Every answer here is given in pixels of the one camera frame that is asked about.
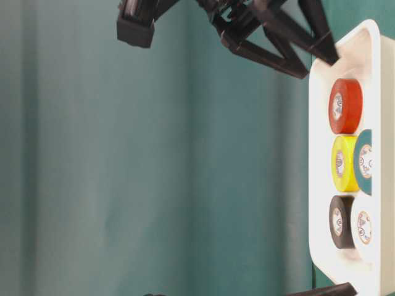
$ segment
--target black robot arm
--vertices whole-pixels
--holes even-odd
[[[155,21],[178,0],[123,0],[117,20],[118,39],[132,46],[150,47]],[[297,78],[308,71],[291,43],[333,65],[338,59],[321,0],[299,0],[313,36],[281,7],[286,0],[196,0],[206,11],[222,44],[244,57]],[[281,55],[250,42],[259,27]]]

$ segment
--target fabric backdrop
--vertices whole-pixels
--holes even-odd
[[[324,2],[337,38],[368,12],[393,33]],[[2,295],[309,289],[307,79],[231,55],[194,1],[129,47],[117,4],[0,4]]]

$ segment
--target tape roll core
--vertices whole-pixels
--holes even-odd
[[[366,194],[372,194],[372,130],[365,129],[359,135],[354,149],[354,172],[358,186]]]
[[[354,174],[354,148],[357,137],[338,136],[333,143],[331,169],[333,182],[340,192],[359,190]]]
[[[329,226],[332,240],[338,249],[354,249],[351,232],[352,196],[334,196],[329,208]]]
[[[362,116],[362,89],[355,79],[337,79],[332,86],[328,114],[332,132],[352,134]]]

